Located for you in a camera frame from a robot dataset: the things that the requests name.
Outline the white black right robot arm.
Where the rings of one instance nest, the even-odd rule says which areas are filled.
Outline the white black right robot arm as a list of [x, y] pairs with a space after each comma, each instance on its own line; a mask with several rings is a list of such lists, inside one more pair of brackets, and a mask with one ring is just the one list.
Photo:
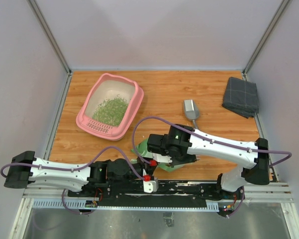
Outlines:
[[154, 160], [171, 166], [195, 162], [197, 156], [211, 156], [235, 163], [229, 172], [219, 174], [216, 195], [227, 199], [247, 183], [270, 183], [268, 141], [258, 138], [255, 142], [235, 141], [206, 134], [198, 129], [177, 124], [165, 135], [151, 134], [147, 150]]

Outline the green cat litter bag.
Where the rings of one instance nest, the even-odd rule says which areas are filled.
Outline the green cat litter bag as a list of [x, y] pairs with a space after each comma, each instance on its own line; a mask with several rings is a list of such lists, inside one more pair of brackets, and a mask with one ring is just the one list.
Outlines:
[[[139, 152], [139, 154], [143, 158], [153, 159], [152, 153], [147, 150], [147, 141], [148, 141], [148, 138], [144, 139], [142, 142], [140, 142], [135, 147], [136, 147], [137, 151]], [[166, 172], [173, 172], [173, 171], [178, 170], [184, 166], [185, 166], [184, 164], [171, 166], [170, 164], [167, 164], [167, 163], [160, 163], [158, 165], [159, 168], [165, 170]]]

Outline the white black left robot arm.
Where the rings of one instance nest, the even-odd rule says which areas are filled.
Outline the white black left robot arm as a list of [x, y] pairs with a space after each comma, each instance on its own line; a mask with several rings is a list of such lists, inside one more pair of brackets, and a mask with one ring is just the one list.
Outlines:
[[144, 163], [130, 163], [119, 158], [114, 161], [97, 161], [91, 164], [58, 163], [35, 157], [25, 151], [12, 158], [7, 166], [4, 186], [12, 189], [27, 188], [29, 184], [67, 189], [91, 197], [98, 188], [108, 188], [114, 182], [141, 181], [141, 191], [153, 193], [158, 181], [151, 167]]

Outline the pink litter box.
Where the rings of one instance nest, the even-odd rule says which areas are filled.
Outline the pink litter box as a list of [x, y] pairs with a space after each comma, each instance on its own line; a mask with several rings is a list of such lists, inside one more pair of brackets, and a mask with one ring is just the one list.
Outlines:
[[128, 78], [104, 73], [91, 88], [77, 117], [85, 132], [111, 141], [123, 138], [134, 120], [144, 91]]

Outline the grey metal scoop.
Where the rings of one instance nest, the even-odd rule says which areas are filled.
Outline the grey metal scoop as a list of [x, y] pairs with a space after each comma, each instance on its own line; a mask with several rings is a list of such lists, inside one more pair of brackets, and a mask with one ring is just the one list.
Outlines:
[[197, 119], [200, 117], [200, 112], [194, 100], [184, 100], [184, 113], [186, 118], [192, 121], [194, 128], [199, 129]]

